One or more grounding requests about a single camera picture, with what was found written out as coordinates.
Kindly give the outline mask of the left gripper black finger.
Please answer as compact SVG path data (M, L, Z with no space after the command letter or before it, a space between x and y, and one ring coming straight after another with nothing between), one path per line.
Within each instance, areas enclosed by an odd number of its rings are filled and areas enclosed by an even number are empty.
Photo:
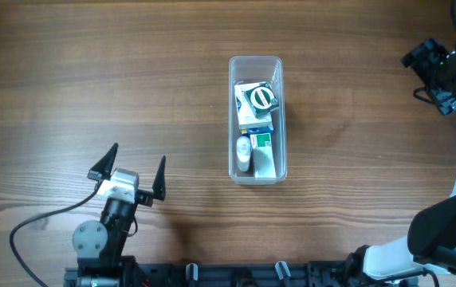
M153 198L159 201L164 201L166 198L165 166L166 156L163 155L152 184Z
M119 144L114 143L108 152L88 171L87 178L97 182L110 179Z

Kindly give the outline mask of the white spray bottle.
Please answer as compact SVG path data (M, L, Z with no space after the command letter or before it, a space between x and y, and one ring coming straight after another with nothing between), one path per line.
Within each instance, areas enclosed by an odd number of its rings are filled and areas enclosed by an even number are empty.
M237 166L242 172L247 172L250 167L251 142L246 136L241 136L236 142Z

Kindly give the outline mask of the white green medicine box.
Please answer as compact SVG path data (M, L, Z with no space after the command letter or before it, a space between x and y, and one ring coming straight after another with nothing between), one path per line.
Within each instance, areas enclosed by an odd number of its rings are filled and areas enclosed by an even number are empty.
M273 158L273 147L269 133L252 134L250 136L254 162L254 177L275 179L276 169Z

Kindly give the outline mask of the white blue medicine box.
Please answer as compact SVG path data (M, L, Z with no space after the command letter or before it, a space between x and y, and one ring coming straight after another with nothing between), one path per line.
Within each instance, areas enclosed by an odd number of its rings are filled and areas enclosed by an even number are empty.
M239 84L234 86L234 98L237 108L238 124L241 130L244 129L273 129L272 117L270 114L257 118L254 115L250 102L247 100L246 92L252 88L262 85L262 82Z

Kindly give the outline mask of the blue VapoDrops box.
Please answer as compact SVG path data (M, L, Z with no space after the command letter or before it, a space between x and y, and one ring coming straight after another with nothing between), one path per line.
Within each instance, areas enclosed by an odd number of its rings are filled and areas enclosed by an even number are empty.
M274 133L274 128L272 125L257 127L257 128L245 128L241 130L243 136L252 135L252 134L262 134L262 133Z

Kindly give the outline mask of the dark green round-label box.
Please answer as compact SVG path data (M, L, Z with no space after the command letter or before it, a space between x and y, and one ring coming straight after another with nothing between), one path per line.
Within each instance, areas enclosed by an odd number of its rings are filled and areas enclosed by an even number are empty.
M243 96L256 118L261 118L279 108L279 101L268 82L261 82L256 87L246 90Z

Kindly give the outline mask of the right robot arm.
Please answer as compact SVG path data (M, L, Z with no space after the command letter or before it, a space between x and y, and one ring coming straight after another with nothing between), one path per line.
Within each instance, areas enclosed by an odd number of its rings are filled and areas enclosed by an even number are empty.
M456 1L450 3L456 30ZM416 46L402 60L423 82L416 99L444 116L456 112L456 43L448 51L435 39ZM381 246L362 246L350 254L340 274L345 286L398 285L418 276L456 276L456 180L450 197L417 213L406 236Z

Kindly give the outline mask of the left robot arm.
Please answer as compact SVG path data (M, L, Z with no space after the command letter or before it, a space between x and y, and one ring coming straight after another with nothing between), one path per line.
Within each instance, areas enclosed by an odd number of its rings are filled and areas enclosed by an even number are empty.
M139 174L114 168L118 144L88 171L96 181L95 194L105 199L99 220L81 223L73 233L77 253L77 275L73 286L149 286L148 276L133 256L124 256L124 245L137 226L138 206L152 206L166 197L165 165L162 157L150 191L139 189Z

